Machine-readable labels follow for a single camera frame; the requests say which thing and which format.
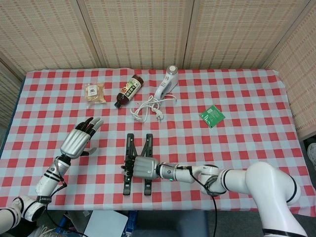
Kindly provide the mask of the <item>right five-finger robot hand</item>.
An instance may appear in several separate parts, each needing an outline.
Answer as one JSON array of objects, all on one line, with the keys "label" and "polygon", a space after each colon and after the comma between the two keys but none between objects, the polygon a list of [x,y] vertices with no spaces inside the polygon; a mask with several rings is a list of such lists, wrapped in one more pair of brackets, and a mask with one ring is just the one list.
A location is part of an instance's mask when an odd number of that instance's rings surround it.
[{"label": "right five-finger robot hand", "polygon": [[157,167],[159,161],[150,157],[131,157],[121,166],[123,174],[127,177],[138,177],[148,180],[158,178]]}]

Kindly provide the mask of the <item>left five-finger robot hand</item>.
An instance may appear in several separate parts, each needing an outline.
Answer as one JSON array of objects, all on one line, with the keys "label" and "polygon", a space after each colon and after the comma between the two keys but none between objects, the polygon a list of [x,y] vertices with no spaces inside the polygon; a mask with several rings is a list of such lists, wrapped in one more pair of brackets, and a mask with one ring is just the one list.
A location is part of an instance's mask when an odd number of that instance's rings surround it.
[{"label": "left five-finger robot hand", "polygon": [[104,121],[100,117],[90,117],[86,121],[77,124],[61,145],[62,155],[70,159],[77,159],[81,156],[93,154],[97,150],[96,147],[88,151],[84,149],[103,123]]}]

